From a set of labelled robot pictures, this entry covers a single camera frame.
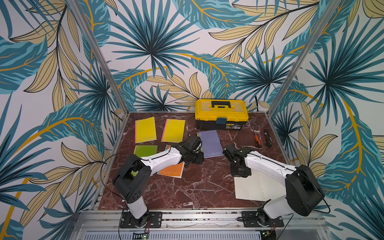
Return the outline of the yellow cover notebook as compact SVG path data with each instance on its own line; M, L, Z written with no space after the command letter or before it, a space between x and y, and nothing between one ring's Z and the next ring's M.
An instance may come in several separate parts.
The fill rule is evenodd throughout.
M185 120L167 119L162 142L179 143L183 141Z
M135 121L135 143L144 143L157 139L155 118Z

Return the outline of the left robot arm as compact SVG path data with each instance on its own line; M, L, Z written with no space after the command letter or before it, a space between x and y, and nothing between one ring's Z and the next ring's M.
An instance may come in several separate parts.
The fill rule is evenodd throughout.
M140 228L150 220L143 193L151 176L182 162L201 165L204 154L200 151L202 140L189 136L185 141L172 144L167 150L140 158L131 154L113 179L113 185L125 201L131 225Z

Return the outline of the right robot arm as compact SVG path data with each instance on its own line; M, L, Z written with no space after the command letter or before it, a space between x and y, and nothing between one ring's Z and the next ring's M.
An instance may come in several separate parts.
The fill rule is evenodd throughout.
M246 228L283 227L283 215L307 217L325 198L317 178L306 165L287 165L251 148L237 149L233 145L227 146L223 154L231 163L232 176L247 178L252 170L257 170L286 189L285 195L266 201L257 210L242 212L238 219Z

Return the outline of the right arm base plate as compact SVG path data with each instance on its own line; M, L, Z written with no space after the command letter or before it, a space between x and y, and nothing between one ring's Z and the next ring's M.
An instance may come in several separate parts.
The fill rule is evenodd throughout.
M243 211L237 221L242 222L245 228L280 228L285 226L281 217L271 219L260 211Z

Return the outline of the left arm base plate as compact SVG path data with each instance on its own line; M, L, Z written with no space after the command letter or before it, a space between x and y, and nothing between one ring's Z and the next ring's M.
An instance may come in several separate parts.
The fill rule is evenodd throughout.
M147 211L142 217L136 219L131 212L124 212L119 227L122 229L135 229L149 227L159 229L162 225L162 212Z

